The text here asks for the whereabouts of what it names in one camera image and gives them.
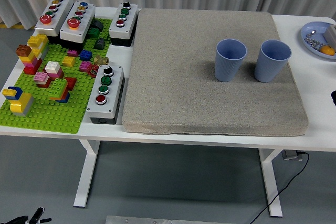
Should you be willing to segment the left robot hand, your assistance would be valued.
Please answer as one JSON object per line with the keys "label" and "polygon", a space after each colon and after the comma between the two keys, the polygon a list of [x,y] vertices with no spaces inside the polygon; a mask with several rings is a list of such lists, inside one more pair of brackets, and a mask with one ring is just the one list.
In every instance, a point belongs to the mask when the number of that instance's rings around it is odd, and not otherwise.
{"label": "left robot hand", "polygon": [[41,219],[41,216],[43,215],[44,211],[45,211],[44,207],[39,207],[31,218],[29,218],[29,216],[27,215],[19,216],[6,222],[5,224],[26,224],[26,223],[37,224],[37,223],[51,222],[52,221],[51,218]]}

